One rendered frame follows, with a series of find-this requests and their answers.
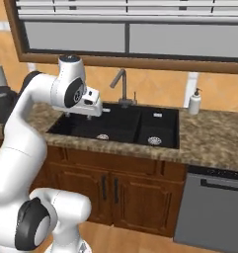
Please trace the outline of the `brown wooden cupboard door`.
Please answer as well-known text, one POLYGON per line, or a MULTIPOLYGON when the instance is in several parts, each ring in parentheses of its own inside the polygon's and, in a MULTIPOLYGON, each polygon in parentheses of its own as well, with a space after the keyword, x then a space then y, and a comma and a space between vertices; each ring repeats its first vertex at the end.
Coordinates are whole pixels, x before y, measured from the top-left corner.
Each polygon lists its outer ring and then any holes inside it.
POLYGON ((45 162, 35 178, 31 190, 53 188, 75 192, 88 197, 92 204, 89 221, 111 225, 112 204, 110 173, 107 170, 83 165, 45 162), (107 199, 102 196, 102 176, 106 175, 107 199))
POLYGON ((116 174, 113 177, 113 219, 117 227, 172 237, 184 183, 116 174), (114 179, 119 179, 115 204, 114 179))

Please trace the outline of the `grey metal tap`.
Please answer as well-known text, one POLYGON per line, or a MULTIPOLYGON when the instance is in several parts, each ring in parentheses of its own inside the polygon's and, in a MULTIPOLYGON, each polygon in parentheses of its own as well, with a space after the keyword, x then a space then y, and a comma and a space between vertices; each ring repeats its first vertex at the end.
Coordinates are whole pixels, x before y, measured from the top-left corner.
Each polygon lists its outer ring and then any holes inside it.
POLYGON ((126 70, 125 69, 121 69, 118 72, 118 74, 116 75, 116 77, 114 78, 112 83, 110 84, 110 87, 115 88, 120 80, 122 80, 122 89, 121 89, 122 96, 119 98, 119 104, 123 108, 127 108, 129 106, 136 105, 137 100, 136 100, 136 97, 135 97, 135 93, 134 93, 134 97, 132 99, 127 98, 126 70))

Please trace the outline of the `wooden framed window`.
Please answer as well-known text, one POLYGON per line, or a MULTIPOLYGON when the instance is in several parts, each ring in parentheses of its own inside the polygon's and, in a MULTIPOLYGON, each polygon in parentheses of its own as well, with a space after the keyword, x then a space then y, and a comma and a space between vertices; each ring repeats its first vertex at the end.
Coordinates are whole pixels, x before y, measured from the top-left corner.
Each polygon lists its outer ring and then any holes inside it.
POLYGON ((24 62, 238 74, 238 23, 21 20, 16 1, 3 0, 24 62))

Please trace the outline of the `white soap dispenser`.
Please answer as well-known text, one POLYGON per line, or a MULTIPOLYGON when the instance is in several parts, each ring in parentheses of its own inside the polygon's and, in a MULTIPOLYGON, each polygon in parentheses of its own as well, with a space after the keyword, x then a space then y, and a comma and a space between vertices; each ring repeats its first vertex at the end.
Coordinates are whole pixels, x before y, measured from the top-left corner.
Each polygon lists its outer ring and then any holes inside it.
POLYGON ((196 88, 195 92, 191 96, 189 100, 189 113, 191 115, 196 115, 199 112, 200 102, 201 102, 201 95, 200 95, 200 88, 196 88))

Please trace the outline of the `brown wooden false drawer front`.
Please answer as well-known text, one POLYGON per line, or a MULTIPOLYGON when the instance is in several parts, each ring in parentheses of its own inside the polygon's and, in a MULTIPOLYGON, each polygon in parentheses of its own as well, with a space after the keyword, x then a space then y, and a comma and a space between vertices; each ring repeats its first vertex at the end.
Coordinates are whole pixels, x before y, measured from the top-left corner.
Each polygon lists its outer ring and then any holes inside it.
POLYGON ((186 178, 186 166, 181 163, 73 148, 50 146, 47 160, 58 164, 77 164, 132 174, 155 175, 159 178, 177 182, 182 182, 186 178))

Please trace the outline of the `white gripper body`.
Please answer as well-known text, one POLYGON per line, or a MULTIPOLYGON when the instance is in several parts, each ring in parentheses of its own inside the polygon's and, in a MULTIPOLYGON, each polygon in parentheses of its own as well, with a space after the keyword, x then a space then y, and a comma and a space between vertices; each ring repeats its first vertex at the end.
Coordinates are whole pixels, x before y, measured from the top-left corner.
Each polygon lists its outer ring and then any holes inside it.
POLYGON ((70 114, 78 114, 92 117, 99 117, 103 111, 103 104, 101 99, 98 99, 91 104, 86 103, 86 99, 81 99, 76 105, 71 108, 65 108, 61 106, 57 106, 56 104, 52 104, 52 107, 55 110, 70 113, 70 114))

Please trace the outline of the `grey dishwasher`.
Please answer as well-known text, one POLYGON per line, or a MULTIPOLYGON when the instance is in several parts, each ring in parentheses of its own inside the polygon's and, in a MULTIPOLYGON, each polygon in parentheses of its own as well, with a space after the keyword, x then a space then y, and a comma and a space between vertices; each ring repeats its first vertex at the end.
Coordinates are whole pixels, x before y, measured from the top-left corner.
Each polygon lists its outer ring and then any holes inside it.
POLYGON ((189 165, 174 241, 238 253, 238 192, 202 187, 200 179, 238 188, 238 172, 189 165))

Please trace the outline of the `white window blind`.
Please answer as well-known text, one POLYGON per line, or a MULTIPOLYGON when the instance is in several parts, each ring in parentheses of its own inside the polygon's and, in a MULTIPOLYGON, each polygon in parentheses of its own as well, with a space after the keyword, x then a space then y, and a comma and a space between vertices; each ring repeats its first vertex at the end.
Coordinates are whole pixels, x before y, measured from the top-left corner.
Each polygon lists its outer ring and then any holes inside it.
POLYGON ((238 23, 238 0, 17 0, 21 20, 238 23))

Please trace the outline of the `black double sink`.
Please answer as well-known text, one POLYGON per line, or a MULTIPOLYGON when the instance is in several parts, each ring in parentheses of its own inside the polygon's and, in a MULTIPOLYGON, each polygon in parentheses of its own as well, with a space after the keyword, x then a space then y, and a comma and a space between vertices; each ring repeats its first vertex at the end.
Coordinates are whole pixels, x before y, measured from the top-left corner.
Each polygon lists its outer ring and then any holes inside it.
POLYGON ((179 111, 104 103, 99 117, 62 114, 47 133, 180 148, 179 111))

